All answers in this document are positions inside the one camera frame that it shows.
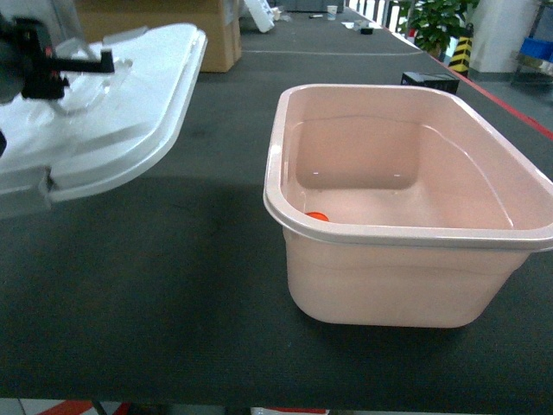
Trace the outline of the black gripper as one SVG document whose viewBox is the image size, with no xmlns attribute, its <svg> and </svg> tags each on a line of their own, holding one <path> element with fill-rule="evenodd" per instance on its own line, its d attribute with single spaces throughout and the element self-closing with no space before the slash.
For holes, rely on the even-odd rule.
<svg viewBox="0 0 553 415">
<path fill-rule="evenodd" d="M 51 36 L 43 22 L 29 17 L 2 17 L 1 102 L 8 104 L 18 95 L 25 99 L 62 99 L 69 83 L 59 71 L 115 72 L 111 50 L 102 50 L 98 61 L 55 57 Z"/>
</svg>

